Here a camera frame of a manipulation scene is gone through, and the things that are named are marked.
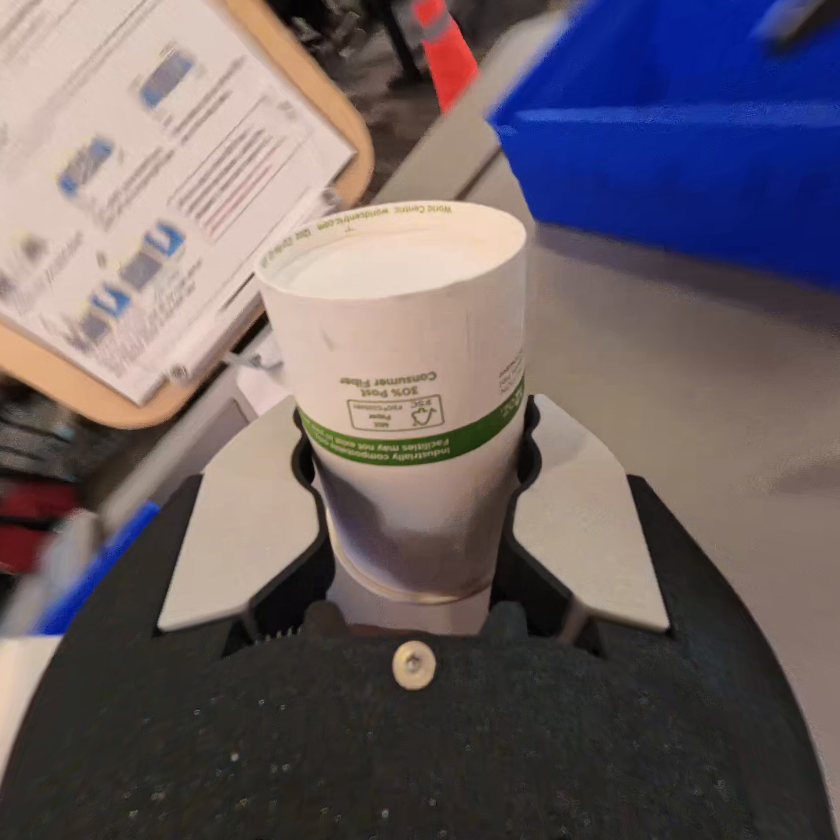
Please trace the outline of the blue plastic bin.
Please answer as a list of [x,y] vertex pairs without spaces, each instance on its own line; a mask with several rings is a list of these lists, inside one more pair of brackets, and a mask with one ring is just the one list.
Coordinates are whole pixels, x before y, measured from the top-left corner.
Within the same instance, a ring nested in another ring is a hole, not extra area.
[[161,507],[151,500],[139,506],[129,520],[106,539],[69,588],[47,605],[30,634],[63,635],[90,595],[160,510]]
[[540,222],[838,291],[838,2],[583,2],[487,120]]

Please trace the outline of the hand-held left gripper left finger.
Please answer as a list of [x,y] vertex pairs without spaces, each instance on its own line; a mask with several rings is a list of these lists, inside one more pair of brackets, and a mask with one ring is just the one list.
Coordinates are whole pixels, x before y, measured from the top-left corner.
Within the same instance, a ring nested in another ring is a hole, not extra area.
[[231,621],[260,643],[302,629],[335,576],[312,447],[292,396],[201,474],[157,627]]

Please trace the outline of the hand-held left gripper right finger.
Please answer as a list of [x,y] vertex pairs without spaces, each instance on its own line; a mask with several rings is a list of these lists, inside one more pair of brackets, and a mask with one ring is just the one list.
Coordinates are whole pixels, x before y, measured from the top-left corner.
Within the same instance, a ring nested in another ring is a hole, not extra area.
[[530,635],[572,645],[595,623],[666,634],[665,599],[624,467],[546,395],[528,398],[518,479],[491,607],[517,603]]

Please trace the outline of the orange traffic cone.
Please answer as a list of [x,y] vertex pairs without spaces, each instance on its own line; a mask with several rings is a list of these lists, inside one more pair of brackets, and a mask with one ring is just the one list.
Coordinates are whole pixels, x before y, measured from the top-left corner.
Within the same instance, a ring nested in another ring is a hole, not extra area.
[[438,105],[446,114],[477,79],[478,65],[445,1],[413,1],[412,9]]

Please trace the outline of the green banded white paper cup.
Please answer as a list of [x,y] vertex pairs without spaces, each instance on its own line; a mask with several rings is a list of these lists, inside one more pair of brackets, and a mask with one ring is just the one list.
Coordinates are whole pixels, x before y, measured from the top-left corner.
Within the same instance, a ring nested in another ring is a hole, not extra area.
[[529,233],[475,203],[303,227],[255,275],[354,572],[408,601],[488,587],[526,412]]

